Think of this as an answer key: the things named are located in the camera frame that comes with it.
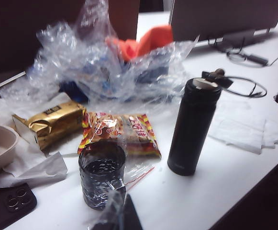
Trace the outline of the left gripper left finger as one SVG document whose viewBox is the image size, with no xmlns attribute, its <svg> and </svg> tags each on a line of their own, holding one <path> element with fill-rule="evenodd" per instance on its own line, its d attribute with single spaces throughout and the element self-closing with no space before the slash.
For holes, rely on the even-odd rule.
<svg viewBox="0 0 278 230">
<path fill-rule="evenodd" d="M 125 193 L 109 191 L 108 202 L 92 230 L 123 230 Z"/>
</svg>

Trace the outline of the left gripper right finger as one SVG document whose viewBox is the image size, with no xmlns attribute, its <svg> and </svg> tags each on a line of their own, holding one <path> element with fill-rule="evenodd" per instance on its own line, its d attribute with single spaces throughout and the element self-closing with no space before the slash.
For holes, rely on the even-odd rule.
<svg viewBox="0 0 278 230">
<path fill-rule="evenodd" d="M 122 230 L 143 230 L 132 198 L 126 195 L 123 212 L 122 212 Z"/>
</svg>

